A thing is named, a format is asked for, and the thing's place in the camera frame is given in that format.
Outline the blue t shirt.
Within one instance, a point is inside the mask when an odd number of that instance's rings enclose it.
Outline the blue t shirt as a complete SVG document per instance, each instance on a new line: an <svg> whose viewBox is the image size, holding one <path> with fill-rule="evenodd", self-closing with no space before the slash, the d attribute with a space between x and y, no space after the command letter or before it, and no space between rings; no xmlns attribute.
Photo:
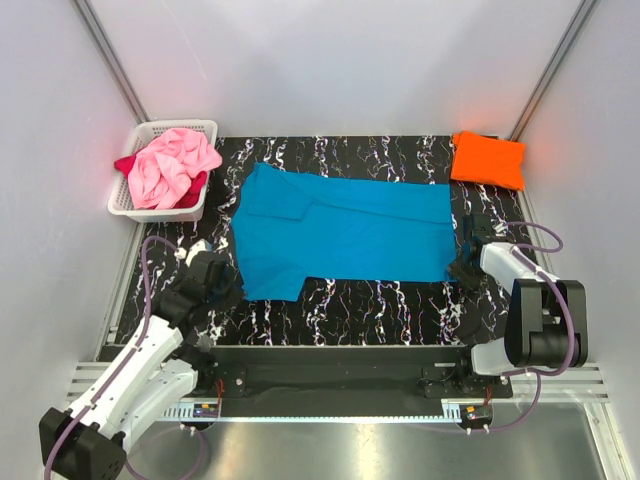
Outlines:
<svg viewBox="0 0 640 480"><path fill-rule="evenodd" d="M456 257L446 184L327 178L259 163L232 219L250 301L295 301L309 278L447 282Z"/></svg>

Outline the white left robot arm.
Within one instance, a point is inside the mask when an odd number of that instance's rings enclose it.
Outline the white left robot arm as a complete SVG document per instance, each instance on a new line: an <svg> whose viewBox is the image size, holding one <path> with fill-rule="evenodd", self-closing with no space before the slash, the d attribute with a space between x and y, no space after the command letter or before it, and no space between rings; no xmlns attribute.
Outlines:
<svg viewBox="0 0 640 480"><path fill-rule="evenodd" d="M41 418L44 476L114 479L146 430L183 397L221 395L213 344L198 331L212 310L243 297L228 259L200 240L179 249L181 274L145 300L143 318L128 343L86 391L63 410Z"/></svg>

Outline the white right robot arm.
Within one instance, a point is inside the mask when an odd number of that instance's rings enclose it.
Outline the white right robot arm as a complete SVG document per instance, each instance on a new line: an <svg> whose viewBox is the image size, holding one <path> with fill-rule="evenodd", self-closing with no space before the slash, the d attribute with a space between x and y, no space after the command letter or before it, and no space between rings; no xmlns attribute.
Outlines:
<svg viewBox="0 0 640 480"><path fill-rule="evenodd" d="M504 239L486 214L463 219L463 244L448 272L467 290L492 278L509 295L503 337L468 347L456 361L451 382L463 395L476 396L515 375L554 377L586 363L585 287L549 273L525 254L537 249Z"/></svg>

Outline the folded orange t shirt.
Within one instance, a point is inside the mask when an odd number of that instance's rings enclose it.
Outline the folded orange t shirt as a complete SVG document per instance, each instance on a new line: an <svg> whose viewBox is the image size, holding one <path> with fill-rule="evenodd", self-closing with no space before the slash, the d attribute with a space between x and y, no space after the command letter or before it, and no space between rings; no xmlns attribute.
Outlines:
<svg viewBox="0 0 640 480"><path fill-rule="evenodd" d="M463 131L453 135L451 179L523 191L526 145Z"/></svg>

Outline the red t shirt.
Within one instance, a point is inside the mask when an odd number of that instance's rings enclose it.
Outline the red t shirt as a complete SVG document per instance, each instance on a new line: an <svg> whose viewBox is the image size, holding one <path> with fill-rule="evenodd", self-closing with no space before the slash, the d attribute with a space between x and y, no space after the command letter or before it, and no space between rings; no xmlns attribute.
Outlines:
<svg viewBox="0 0 640 480"><path fill-rule="evenodd" d="M157 164L151 166L151 176L140 177L133 186L128 181L130 195L135 209L182 209L190 208L198 202L200 192L207 182L206 172L190 178L185 172L168 170L165 177Z"/></svg>

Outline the pink t shirt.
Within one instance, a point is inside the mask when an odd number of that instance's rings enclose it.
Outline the pink t shirt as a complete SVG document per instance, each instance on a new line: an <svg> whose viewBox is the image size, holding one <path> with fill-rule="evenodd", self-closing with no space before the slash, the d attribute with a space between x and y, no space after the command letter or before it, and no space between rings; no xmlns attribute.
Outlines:
<svg viewBox="0 0 640 480"><path fill-rule="evenodd" d="M152 140L146 147L114 162L114 168L131 182L151 176L151 166L157 164L165 177L168 170L185 172L194 178L222 165L222 157L206 136L189 128L171 128Z"/></svg>

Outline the white plastic laundry basket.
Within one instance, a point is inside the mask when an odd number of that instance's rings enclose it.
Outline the white plastic laundry basket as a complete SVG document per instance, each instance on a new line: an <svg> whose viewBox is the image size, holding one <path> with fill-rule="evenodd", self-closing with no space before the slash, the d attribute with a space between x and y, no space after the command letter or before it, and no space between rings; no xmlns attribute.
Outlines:
<svg viewBox="0 0 640 480"><path fill-rule="evenodd" d="M213 120L157 120L141 123L133 129L125 144L123 155L131 155L139 149L146 147L152 140L159 137L170 128L181 127L201 132L206 136L210 144L214 145L216 143L218 125ZM122 173L117 173L107 208L113 215L128 217L131 220L142 224L162 222L197 222L203 216L209 177L210 174L207 174L205 183L198 193L197 201L194 206L169 210L149 210L134 208L128 182Z"/></svg>

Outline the aluminium frame rail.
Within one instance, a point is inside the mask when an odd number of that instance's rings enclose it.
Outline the aluminium frame rail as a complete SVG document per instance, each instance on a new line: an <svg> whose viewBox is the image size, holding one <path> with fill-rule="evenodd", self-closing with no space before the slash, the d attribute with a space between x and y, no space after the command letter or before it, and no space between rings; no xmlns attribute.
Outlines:
<svg viewBox="0 0 640 480"><path fill-rule="evenodd" d="M80 362L66 395L70 404L80 397L109 367L108 362ZM513 378L513 400L520 402L533 398L535 381L525 375ZM607 403L610 401L601 372L596 365L569 369L557 377L541 377L539 401L543 403Z"/></svg>

